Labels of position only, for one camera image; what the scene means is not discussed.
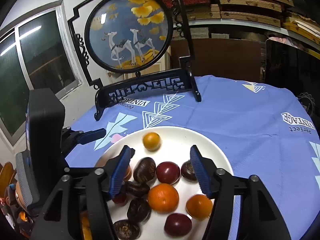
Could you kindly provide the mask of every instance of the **orange object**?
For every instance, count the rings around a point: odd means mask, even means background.
[[[143,145],[149,151],[156,151],[159,149],[160,143],[160,136],[155,132],[147,133],[142,139]]]
[[[206,195],[194,195],[186,203],[186,209],[190,216],[202,220],[207,218],[213,208],[212,201]]]
[[[4,197],[5,188],[10,184],[13,174],[12,164],[10,162],[5,163],[0,171],[0,197]]]
[[[124,179],[125,181],[128,181],[132,176],[131,167],[130,165],[127,167],[127,170],[125,171]]]
[[[24,211],[20,211],[19,217],[22,221],[28,222],[28,218],[27,218],[26,213]]]
[[[149,190],[148,203],[158,212],[173,212],[179,203],[178,191],[169,184],[161,183]]]
[[[88,212],[84,211],[80,214],[81,229],[84,240],[92,240],[92,234],[89,225]]]

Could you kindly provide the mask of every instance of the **orange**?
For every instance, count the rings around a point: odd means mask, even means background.
[[[186,203],[186,209],[190,216],[202,220],[207,218],[212,211],[212,201],[206,195],[194,195]]]
[[[149,190],[148,203],[158,212],[173,212],[179,203],[178,191],[169,184],[161,183]]]
[[[142,139],[143,145],[147,150],[149,151],[156,151],[159,149],[161,143],[160,143],[160,136],[155,132],[149,132],[144,135]]]

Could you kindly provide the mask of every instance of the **white wall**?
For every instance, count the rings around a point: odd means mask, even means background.
[[[19,16],[31,11],[39,6],[48,4],[57,0],[17,0],[15,5],[10,10],[6,19],[2,23],[0,29],[5,27],[7,24],[18,18]],[[65,9],[66,20],[73,16],[73,8],[84,0],[63,0],[63,6]],[[84,36],[84,27],[86,20],[92,11],[92,9],[101,0],[94,0],[93,2],[87,4],[79,10],[80,18],[74,21],[74,27],[76,33],[80,33]],[[82,69],[80,67],[79,61],[77,60],[75,50],[71,41],[70,33],[67,32],[68,41],[71,44],[72,54],[76,59],[74,65],[76,65],[77,71],[79,72],[82,84],[68,93],[61,101],[66,108],[66,119],[65,126],[71,125],[75,120],[77,120],[81,115],[83,115],[87,110],[89,110],[94,105],[94,95],[95,90],[93,87],[89,87]],[[106,71],[99,67],[93,60],[90,60],[88,70],[91,74],[92,79],[101,78],[103,85],[110,83],[110,78],[108,77]],[[25,137],[22,136],[16,145],[12,147],[10,143],[4,137],[4,134],[0,130],[0,163],[4,164],[6,161],[14,161],[13,155],[17,152],[25,150]]]

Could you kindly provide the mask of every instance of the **white deer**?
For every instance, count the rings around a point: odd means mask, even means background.
[[[120,67],[122,68],[120,60],[123,59],[123,57],[119,57],[119,53],[121,51],[123,51],[124,49],[127,49],[128,51],[131,52],[131,65],[136,64],[136,56],[135,56],[134,49],[131,46],[130,40],[124,39],[119,44],[115,44],[113,42],[113,37],[117,34],[117,32],[109,32],[109,33],[104,33],[104,34],[109,36],[109,46],[111,49],[111,59],[112,60],[117,60],[119,62]]]
[[[143,48],[144,46],[148,45],[150,48],[152,48],[152,55],[153,57],[156,56],[156,50],[155,47],[152,44],[152,39],[142,39],[140,41],[138,41],[138,35],[137,33],[139,32],[139,30],[136,29],[130,29],[130,31],[133,33],[133,45],[137,48],[140,58],[141,58],[141,62],[143,62],[143,54],[141,51],[141,48]]]

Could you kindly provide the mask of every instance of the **tablecloth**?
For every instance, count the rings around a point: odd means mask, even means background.
[[[94,119],[91,108],[73,130],[106,128],[105,138],[78,145],[67,156],[71,167],[94,166],[120,138],[143,128],[180,126],[197,131],[225,153],[235,176],[257,174],[298,240],[320,210],[320,140],[311,118],[287,89],[266,84],[196,77],[202,102],[191,91],[156,89],[135,93]],[[239,198],[229,239],[236,238]]]

